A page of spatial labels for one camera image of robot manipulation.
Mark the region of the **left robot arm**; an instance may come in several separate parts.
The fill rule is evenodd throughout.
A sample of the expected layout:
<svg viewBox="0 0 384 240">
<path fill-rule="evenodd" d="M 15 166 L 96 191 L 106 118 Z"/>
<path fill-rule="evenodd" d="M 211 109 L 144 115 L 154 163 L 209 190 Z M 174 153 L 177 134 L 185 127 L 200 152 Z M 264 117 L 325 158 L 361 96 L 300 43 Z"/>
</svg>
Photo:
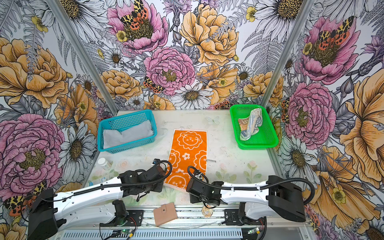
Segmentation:
<svg viewBox="0 0 384 240">
<path fill-rule="evenodd" d="M 55 193 L 47 189 L 37 196 L 29 213 L 29 240 L 46 240 L 73 226 L 102 224 L 123 226 L 129 220 L 122 198 L 161 192 L 171 166 L 160 161 L 149 170 L 126 171 L 103 183 L 76 191 Z"/>
</svg>

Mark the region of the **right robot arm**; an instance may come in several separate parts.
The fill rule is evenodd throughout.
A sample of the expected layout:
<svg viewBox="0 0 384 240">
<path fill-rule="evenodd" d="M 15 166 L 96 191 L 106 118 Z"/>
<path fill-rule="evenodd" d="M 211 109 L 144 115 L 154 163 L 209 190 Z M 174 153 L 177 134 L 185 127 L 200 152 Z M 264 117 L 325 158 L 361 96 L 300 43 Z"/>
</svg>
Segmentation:
<svg viewBox="0 0 384 240">
<path fill-rule="evenodd" d="M 254 184 L 206 183 L 191 178 L 186 191 L 192 204 L 218 207 L 238 203 L 242 218 L 258 220 L 279 216 L 292 222 L 306 221 L 302 189 L 278 176 L 269 176 L 267 181 Z"/>
</svg>

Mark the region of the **orange patterned white towel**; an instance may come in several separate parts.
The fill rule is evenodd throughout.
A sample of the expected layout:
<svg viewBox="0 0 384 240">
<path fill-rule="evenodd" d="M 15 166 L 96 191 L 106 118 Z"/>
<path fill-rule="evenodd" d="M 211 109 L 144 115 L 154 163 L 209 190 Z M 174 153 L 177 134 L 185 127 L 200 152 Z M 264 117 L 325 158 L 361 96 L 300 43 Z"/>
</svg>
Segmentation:
<svg viewBox="0 0 384 240">
<path fill-rule="evenodd" d="M 187 171 L 189 166 L 206 173 L 207 151 L 208 135 L 206 131 L 175 130 L 168 159 L 173 170 L 165 184 L 180 191 L 185 190 L 191 179 Z"/>
</svg>

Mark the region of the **teal plastic basket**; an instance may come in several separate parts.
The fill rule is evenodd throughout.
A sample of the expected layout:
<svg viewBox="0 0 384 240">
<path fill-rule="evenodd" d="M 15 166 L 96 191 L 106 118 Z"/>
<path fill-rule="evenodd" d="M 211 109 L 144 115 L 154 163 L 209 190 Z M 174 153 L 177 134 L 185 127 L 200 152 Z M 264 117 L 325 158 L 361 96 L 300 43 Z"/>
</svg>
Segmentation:
<svg viewBox="0 0 384 240">
<path fill-rule="evenodd" d="M 98 128 L 98 150 L 116 154 L 155 141 L 157 126 L 152 111 L 132 112 L 103 120 Z"/>
</svg>

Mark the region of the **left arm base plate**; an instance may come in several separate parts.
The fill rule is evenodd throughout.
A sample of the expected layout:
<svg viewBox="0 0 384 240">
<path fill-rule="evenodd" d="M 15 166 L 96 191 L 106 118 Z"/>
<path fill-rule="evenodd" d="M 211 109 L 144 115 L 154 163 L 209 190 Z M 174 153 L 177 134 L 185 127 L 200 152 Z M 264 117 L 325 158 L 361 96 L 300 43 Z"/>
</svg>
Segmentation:
<svg viewBox="0 0 384 240">
<path fill-rule="evenodd" d="M 127 210 L 125 214 L 114 217 L 110 222 L 103 224 L 101 227 L 140 227 L 142 225 L 144 211 L 143 210 Z"/>
</svg>

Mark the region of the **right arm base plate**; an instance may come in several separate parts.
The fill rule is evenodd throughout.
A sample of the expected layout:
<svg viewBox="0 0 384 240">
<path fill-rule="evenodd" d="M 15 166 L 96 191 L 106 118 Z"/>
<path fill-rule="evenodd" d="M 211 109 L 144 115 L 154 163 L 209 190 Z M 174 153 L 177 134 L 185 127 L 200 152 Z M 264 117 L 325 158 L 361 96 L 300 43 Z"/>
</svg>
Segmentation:
<svg viewBox="0 0 384 240">
<path fill-rule="evenodd" d="M 253 220 L 245 216 L 244 212 L 239 209 L 225 209 L 223 225 L 226 226 L 264 226 L 266 224 L 266 218 L 262 217 L 257 220 Z"/>
</svg>

